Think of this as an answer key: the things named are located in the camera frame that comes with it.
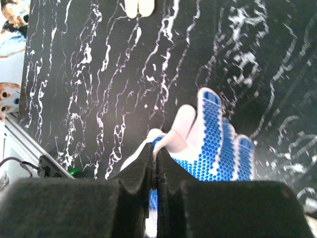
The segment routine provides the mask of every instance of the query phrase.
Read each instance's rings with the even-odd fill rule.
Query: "black marble surface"
[[[317,207],[315,0],[158,0],[137,19],[121,0],[33,0],[27,40],[20,124],[65,168],[112,177],[207,86],[258,178]]]

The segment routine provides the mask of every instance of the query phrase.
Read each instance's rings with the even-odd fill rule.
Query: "green light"
[[[80,172],[80,171],[81,170],[79,170],[79,169],[74,169],[74,170],[69,171],[69,174],[74,175],[75,173]]]

